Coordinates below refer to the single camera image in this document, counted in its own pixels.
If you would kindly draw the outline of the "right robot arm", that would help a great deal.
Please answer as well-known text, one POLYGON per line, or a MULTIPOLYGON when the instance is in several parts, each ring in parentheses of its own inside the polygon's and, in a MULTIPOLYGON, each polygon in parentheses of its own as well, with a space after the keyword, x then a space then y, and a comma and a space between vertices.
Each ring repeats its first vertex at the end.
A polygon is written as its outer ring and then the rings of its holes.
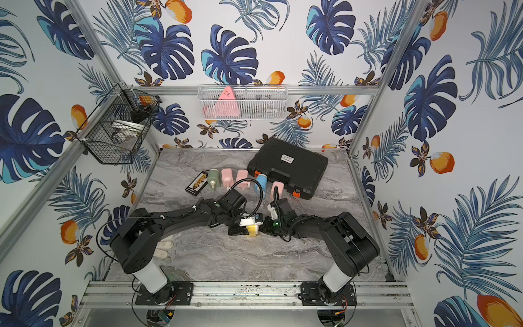
POLYGON ((268 210, 270 216, 260 228, 263 233, 286 242, 295 238, 325 242, 334 264, 319 281, 324 297, 338 294, 380 256, 377 242, 349 212, 332 217, 297 215, 286 199, 272 201, 268 210))

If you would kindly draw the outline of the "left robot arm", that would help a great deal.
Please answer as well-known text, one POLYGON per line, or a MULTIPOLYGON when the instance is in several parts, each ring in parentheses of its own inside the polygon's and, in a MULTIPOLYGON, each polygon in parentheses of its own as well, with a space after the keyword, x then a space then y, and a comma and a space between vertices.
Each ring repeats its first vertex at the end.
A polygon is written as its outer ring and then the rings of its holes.
POLYGON ((200 199, 174 211, 134 211, 111 236, 109 246, 124 273, 133 275, 156 294, 166 288, 168 278, 153 259, 157 244, 171 235, 193 228, 223 224, 237 226, 244 217, 247 199, 235 190, 218 199, 200 199))

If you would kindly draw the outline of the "blue pencil sharpener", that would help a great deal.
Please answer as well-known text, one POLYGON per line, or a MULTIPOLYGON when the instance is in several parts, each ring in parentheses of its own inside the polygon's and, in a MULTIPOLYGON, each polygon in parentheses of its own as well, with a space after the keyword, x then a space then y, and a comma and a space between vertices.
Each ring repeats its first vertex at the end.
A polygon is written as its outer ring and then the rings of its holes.
POLYGON ((258 174, 256 177, 257 183, 255 184, 256 192, 261 192, 262 196, 266 197, 266 188, 268 183, 268 178, 265 174, 258 174))

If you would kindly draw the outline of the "pink pencil sharpener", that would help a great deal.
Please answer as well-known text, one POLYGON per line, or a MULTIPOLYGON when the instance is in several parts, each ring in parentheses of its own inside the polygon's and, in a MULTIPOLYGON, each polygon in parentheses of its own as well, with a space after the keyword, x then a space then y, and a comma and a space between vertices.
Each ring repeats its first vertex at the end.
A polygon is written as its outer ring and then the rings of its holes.
POLYGON ((276 197, 281 198, 284 190, 285 190, 285 185, 282 182, 279 182, 279 181, 273 182, 272 188, 270 191, 271 200, 274 200, 276 197))
POLYGON ((245 181, 246 178, 249 178, 248 171, 243 169, 239 170, 236 176, 236 181, 241 181, 241 183, 237 185, 238 188, 248 189, 250 187, 251 182, 245 181))
POLYGON ((225 168, 221 170, 222 185, 227 190, 231 189, 234 185, 233 171, 231 168, 225 168))

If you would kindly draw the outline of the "green pencil sharpener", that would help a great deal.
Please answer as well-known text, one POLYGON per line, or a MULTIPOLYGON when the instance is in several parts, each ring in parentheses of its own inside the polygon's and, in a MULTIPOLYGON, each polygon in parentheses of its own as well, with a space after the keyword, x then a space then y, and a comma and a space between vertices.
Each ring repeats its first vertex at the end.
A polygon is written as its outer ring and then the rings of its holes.
POLYGON ((207 176, 208 184, 210 185, 211 189, 215 191, 220 186, 220 173, 219 170, 216 168, 212 168, 208 171, 207 176))

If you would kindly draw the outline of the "black yellow small box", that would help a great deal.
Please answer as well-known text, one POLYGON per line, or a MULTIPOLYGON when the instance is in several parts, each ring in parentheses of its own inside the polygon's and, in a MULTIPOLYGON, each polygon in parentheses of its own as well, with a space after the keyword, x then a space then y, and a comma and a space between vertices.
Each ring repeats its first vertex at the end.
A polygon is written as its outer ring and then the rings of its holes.
POLYGON ((197 196, 208 184, 208 172, 201 171, 199 175, 185 188, 185 191, 192 196, 197 196))

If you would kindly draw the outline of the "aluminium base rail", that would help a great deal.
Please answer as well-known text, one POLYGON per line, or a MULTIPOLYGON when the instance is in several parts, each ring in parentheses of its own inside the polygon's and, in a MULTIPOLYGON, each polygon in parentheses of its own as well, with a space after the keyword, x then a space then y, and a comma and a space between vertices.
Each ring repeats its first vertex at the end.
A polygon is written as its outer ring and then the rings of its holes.
POLYGON ((315 282, 176 282, 157 303, 129 282, 92 282, 80 305, 90 309, 413 309, 400 282, 351 282, 331 302, 320 299, 315 282))

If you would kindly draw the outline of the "yellow pencil sharpener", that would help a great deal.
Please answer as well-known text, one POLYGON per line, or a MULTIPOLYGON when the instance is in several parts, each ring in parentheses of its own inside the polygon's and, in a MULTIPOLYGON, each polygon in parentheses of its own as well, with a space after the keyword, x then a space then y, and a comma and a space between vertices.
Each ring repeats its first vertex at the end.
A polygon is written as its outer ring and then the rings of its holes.
POLYGON ((256 237, 258 234, 259 234, 259 228, 260 226, 259 225, 256 225, 256 224, 252 224, 252 225, 248 225, 246 227, 247 231, 248 231, 248 237, 256 237))

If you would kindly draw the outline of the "pink triangular object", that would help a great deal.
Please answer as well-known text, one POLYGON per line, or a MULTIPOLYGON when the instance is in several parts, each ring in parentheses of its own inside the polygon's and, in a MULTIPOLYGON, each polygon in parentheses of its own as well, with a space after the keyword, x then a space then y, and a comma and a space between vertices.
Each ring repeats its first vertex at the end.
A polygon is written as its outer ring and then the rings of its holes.
POLYGON ((218 100, 214 102, 212 113, 216 118, 240 117, 241 109, 231 86, 225 87, 218 100))

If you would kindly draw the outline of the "white work glove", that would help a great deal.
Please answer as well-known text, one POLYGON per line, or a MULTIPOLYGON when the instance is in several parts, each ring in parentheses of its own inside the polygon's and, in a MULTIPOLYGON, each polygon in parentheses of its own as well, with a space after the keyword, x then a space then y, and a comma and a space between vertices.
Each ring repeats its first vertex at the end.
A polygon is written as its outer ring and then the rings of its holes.
POLYGON ((169 236, 169 237, 166 237, 163 240, 159 241, 155 248, 153 256, 155 258, 159 258, 161 260, 166 259, 169 256, 171 248, 173 248, 173 246, 174 246, 174 243, 172 240, 173 240, 173 236, 169 236))

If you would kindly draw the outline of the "black plastic tool case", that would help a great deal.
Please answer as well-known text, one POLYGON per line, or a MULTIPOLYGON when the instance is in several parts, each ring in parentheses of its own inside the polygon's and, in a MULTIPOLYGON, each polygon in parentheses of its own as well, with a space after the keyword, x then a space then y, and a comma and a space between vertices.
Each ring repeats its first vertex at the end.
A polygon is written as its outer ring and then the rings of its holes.
POLYGON ((263 174, 269 182, 281 182, 296 198, 310 200, 328 167, 328 158, 320 153, 270 138, 247 165, 248 173, 263 174))

